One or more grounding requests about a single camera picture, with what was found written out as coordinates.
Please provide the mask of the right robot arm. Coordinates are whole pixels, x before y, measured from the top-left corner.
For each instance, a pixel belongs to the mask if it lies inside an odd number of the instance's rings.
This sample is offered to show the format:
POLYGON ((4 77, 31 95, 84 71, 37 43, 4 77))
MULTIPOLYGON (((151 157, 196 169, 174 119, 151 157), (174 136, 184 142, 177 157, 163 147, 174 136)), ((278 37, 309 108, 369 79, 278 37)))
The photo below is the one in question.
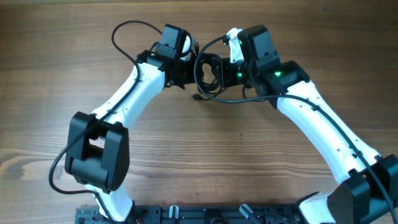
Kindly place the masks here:
POLYGON ((225 87, 253 88, 306 135, 328 164, 337 188, 298 203, 307 223, 371 223, 397 207, 397 157, 382 157, 327 105, 308 74, 294 61, 281 62, 263 25, 233 28, 224 38, 225 87))

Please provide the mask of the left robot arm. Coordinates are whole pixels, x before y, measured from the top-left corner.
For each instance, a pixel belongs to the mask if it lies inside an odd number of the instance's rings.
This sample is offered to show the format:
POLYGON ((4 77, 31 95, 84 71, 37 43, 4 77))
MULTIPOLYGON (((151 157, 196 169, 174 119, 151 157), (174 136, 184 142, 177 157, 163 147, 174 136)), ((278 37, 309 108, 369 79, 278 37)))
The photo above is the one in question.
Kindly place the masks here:
POLYGON ((127 80, 90 114, 70 121, 65 171, 85 186, 106 223, 132 221, 135 204, 124 179, 129 169, 129 134, 149 102, 164 88, 193 83, 194 39, 186 30, 165 25, 161 40, 138 54, 127 80))

